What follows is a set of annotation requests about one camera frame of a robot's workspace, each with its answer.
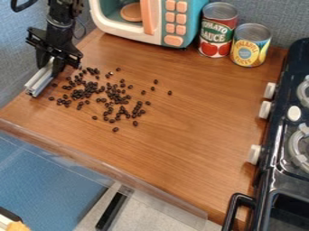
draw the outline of toy microwave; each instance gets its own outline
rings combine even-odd
[[[89,0],[96,26],[131,40],[184,48],[200,28],[209,0]]]

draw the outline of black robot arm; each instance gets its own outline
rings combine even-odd
[[[37,0],[29,0],[17,6],[17,0],[12,0],[11,7],[15,12],[20,12],[35,2]],[[46,30],[29,27],[26,42],[36,49],[39,69],[54,57],[51,75],[55,78],[67,64],[76,69],[83,57],[72,43],[75,19],[81,14],[83,3],[82,0],[49,0],[48,5],[50,11],[46,16]]]

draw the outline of can lid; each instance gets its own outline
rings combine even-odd
[[[245,23],[235,30],[238,39],[252,42],[262,42],[271,38],[271,32],[264,25],[258,23]]]
[[[237,9],[227,3],[212,3],[202,9],[204,17],[208,19],[231,20],[238,16]]]

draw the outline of pink button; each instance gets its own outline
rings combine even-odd
[[[176,33],[179,35],[185,35],[187,32],[187,27],[185,25],[177,25]]]
[[[169,23],[173,23],[175,22],[175,14],[174,13],[171,13],[171,12],[168,12],[165,14],[165,20]]]
[[[177,11],[179,13],[186,13],[187,9],[188,9],[188,5],[187,5],[186,2],[178,2],[177,3]]]
[[[165,2],[165,8],[168,11],[174,11],[175,8],[176,8],[176,2],[175,1],[171,1],[171,0],[166,1]]]
[[[177,14],[176,22],[179,23],[179,24],[187,23],[187,15],[185,15],[185,14]]]
[[[164,37],[164,41],[166,44],[179,47],[183,44],[183,38],[179,36],[166,35]]]
[[[168,23],[165,26],[165,29],[166,29],[167,32],[173,33],[173,32],[175,32],[175,25],[171,24],[171,23]]]

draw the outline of red can label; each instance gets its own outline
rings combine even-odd
[[[200,53],[212,57],[229,55],[237,19],[227,22],[203,18],[201,22]]]

